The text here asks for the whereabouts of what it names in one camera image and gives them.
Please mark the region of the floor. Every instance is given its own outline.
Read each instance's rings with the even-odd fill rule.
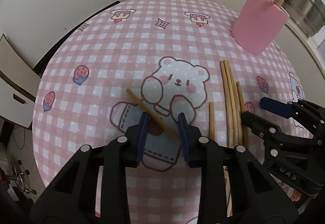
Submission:
[[[44,183],[38,172],[36,162],[33,155],[33,139],[32,133],[29,130],[25,130],[21,127],[16,127],[12,132],[7,147],[7,158],[10,164],[17,160],[22,161],[21,169],[29,170],[30,175],[27,176],[27,187],[29,190],[36,190],[37,194],[25,194],[27,198],[33,199],[35,202],[45,189]]]

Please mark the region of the pink cup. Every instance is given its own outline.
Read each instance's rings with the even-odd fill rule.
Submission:
[[[260,55],[289,18],[290,15],[271,0],[247,0],[232,35],[245,51]]]

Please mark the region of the pink gingham tablecloth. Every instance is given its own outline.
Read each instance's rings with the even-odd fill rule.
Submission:
[[[186,114],[208,134],[208,103],[214,102],[216,141],[226,146],[225,98],[219,61],[230,62],[245,106],[308,137],[294,120],[259,107],[270,98],[304,98],[295,70],[274,42],[259,56],[231,36],[238,14],[206,0],[131,0],[94,16],[77,29],[50,60],[39,85],[33,118],[35,160],[47,186],[83,144],[98,147],[137,124],[142,110],[130,88],[171,127]],[[263,161],[263,141],[249,137],[249,150]],[[178,142],[154,122],[142,164],[126,169],[132,223],[194,224],[200,169],[186,167]],[[100,185],[96,198],[100,212]]]

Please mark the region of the metal screw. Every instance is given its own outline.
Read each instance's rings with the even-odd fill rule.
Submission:
[[[275,129],[275,128],[270,128],[269,131],[270,131],[270,133],[272,133],[272,134],[276,133],[276,129]]]
[[[124,142],[127,141],[127,137],[125,137],[125,136],[118,137],[118,138],[117,138],[117,141],[118,141],[119,143],[124,143]]]
[[[209,139],[207,137],[201,137],[199,138],[199,142],[200,143],[207,143],[209,141]]]
[[[90,146],[88,144],[85,144],[85,145],[81,146],[80,150],[83,151],[83,152],[89,151]]]
[[[246,148],[244,146],[242,146],[242,145],[238,145],[236,147],[236,150],[239,151],[239,152],[245,152],[246,151]]]
[[[276,149],[272,149],[270,153],[273,157],[277,157],[277,155],[279,154]]]

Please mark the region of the pot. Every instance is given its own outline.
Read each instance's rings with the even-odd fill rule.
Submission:
[[[284,0],[282,7],[308,38],[325,25],[325,5],[322,0]]]
[[[282,7],[307,37],[314,36],[325,25],[322,0],[285,0]]]

